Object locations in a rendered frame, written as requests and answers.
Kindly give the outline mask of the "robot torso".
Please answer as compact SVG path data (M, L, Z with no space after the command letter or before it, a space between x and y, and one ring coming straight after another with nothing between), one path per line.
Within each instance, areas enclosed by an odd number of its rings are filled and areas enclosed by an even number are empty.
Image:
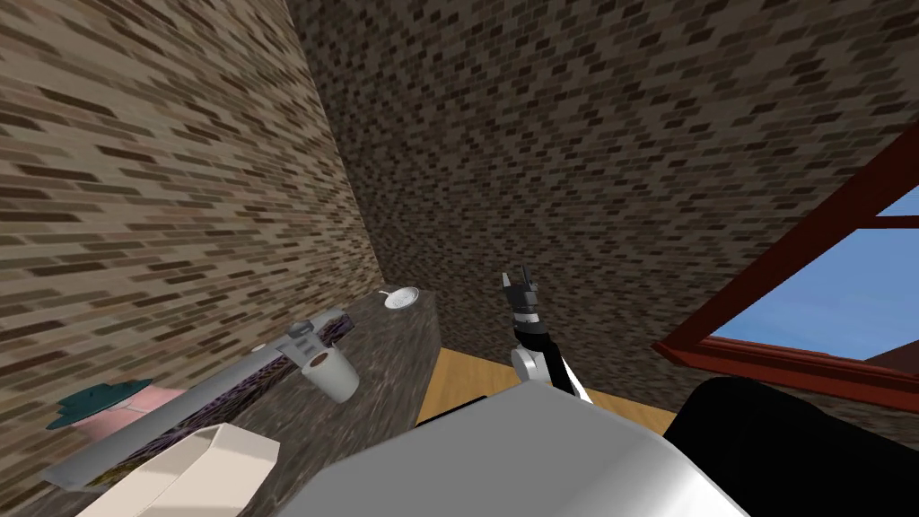
M276 517L748 517L661 435L528 381L330 465Z

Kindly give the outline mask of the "grey sink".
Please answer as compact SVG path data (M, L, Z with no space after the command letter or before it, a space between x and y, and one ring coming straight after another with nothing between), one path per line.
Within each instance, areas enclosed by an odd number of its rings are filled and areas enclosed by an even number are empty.
M352 319L341 309L324 311L310 320L336 323L341 339L354 328ZM232 422L286 377L301 372L275 349L282 336L254 348L238 362L114 434L97 442L90 440L80 451L43 470L42 479L66 491L102 492L195 431Z

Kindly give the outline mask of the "grey mug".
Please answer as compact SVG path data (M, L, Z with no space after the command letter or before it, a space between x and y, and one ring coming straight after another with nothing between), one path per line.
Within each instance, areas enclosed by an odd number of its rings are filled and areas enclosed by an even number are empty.
M302 375L337 404L353 397L360 378L336 347L323 348L301 368Z

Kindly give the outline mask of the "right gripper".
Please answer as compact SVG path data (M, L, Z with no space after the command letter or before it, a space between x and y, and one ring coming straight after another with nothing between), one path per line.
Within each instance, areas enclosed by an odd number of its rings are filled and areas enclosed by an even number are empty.
M525 265L521 266L521 274L523 284L511 285L508 275L502 272L503 292L512 308L512 313L530 317L532 313L537 313L538 287L532 282L530 270Z

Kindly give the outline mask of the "red framed window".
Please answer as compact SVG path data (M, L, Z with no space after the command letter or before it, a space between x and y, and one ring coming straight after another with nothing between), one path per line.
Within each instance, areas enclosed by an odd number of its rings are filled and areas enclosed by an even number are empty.
M715 337L721 325L858 229L919 228L882 211L919 186L919 120L653 345L668 361L919 414L919 377L807 350Z

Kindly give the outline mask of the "cream box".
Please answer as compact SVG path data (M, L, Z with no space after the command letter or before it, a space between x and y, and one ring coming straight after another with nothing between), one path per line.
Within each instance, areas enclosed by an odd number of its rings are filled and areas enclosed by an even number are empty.
M231 424L195 431L128 474L76 517L238 517L280 443Z

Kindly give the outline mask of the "pink block with teal lid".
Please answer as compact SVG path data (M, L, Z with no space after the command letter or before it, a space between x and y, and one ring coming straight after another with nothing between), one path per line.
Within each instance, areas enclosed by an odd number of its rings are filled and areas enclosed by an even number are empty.
M97 442L184 393L151 379L95 384L59 400L57 417L46 430L70 427Z

